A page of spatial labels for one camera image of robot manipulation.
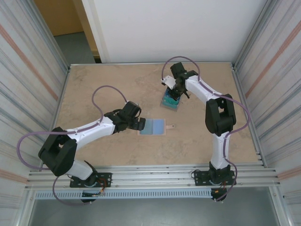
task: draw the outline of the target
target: beige table surface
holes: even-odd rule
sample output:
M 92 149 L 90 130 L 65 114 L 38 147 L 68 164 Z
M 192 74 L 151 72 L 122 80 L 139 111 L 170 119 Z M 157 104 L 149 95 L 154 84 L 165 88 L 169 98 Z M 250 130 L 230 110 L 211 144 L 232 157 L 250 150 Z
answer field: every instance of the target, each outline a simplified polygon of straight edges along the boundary
M 215 90 L 230 93 L 239 100 L 229 63 L 200 63 L 202 79 Z M 165 75 L 171 75 L 167 65 Z M 77 151 L 80 160 L 94 166 L 104 165 L 155 165 L 209 163 L 212 155 L 212 135 L 205 126 L 205 105 L 193 94 L 183 95 L 177 112 L 160 107 L 166 87 L 161 85 L 162 64 L 148 65 L 73 65 L 68 79 L 57 126 L 71 129 L 85 125 L 100 117 L 91 103 L 93 91 L 102 85 L 120 89 L 128 100 L 138 103 L 141 117 L 165 119 L 175 124 L 165 136 L 138 136 L 127 129 L 118 134 L 102 137 Z M 186 70 L 196 70 L 185 64 Z M 103 88 L 95 102 L 104 113 L 124 106 L 118 92 Z M 235 105 L 237 123 L 246 122 L 242 109 Z M 230 160 L 255 162 L 256 153 L 248 129 L 231 135 Z

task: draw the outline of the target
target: white enclosure wall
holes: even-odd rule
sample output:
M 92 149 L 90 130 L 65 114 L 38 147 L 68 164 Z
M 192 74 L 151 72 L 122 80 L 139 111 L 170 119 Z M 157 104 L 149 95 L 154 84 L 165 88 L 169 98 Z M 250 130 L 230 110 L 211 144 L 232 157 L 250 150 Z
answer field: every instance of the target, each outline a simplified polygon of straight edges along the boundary
M 266 0 L 83 0 L 103 63 L 233 61 Z

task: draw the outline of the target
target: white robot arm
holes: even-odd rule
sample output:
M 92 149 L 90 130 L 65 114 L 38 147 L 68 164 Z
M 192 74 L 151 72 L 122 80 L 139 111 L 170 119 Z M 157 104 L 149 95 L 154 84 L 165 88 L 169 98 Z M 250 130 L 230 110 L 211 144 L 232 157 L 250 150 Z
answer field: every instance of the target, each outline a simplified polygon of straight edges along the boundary
M 84 145 L 101 137 L 125 129 L 143 130 L 145 118 L 140 118 L 139 121 L 140 113 L 141 108 L 128 101 L 123 109 L 104 114 L 101 121 L 97 120 L 79 128 L 66 130 L 75 131 L 74 134 L 49 135 L 39 152 L 39 157 L 56 176 L 67 174 L 75 177 L 76 183 L 80 186 L 93 186 L 98 178 L 97 171 L 88 162 L 76 160 L 75 153 Z M 57 127 L 53 132 L 64 132 L 64 130 Z
M 233 102 L 218 97 L 215 94 L 222 95 L 208 86 L 204 81 L 200 85 L 198 74 L 195 71 L 187 72 L 182 63 L 177 63 L 171 66 L 173 77 L 166 76 L 161 80 L 163 85 L 168 86 L 168 94 L 171 98 L 177 100 L 182 94 L 188 98 L 186 91 L 192 92 L 206 105 L 206 127 L 213 135 L 213 155 L 209 164 L 209 173 L 206 175 L 212 185 L 219 185 L 224 181 L 231 181 L 234 175 L 230 171 L 230 165 L 225 160 L 228 159 L 229 139 L 230 135 L 226 136 L 233 130 L 233 125 L 236 124 L 236 117 Z M 225 156 L 223 155 L 223 144 L 226 139 Z

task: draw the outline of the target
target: wooden door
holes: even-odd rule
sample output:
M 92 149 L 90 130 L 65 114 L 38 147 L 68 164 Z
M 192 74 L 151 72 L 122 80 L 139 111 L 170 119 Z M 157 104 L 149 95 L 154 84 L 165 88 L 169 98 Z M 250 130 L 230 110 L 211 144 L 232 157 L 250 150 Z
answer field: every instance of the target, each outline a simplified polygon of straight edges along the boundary
M 72 0 L 34 0 L 53 36 L 83 32 Z

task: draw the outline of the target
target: ventilation grille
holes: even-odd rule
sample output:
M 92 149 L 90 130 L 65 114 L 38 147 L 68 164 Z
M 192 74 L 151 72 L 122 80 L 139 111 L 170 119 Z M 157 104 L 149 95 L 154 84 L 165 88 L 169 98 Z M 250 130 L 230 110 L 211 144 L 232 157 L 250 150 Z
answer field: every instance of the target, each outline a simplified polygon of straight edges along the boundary
M 98 191 L 84 191 L 85 193 L 97 193 Z M 83 191 L 57 191 L 60 199 L 91 199 L 82 197 Z M 197 189 L 129 189 L 129 190 L 105 190 L 102 196 L 93 199 L 149 199 L 149 198 L 212 198 L 211 188 Z M 55 199 L 52 191 L 38 191 L 36 200 Z

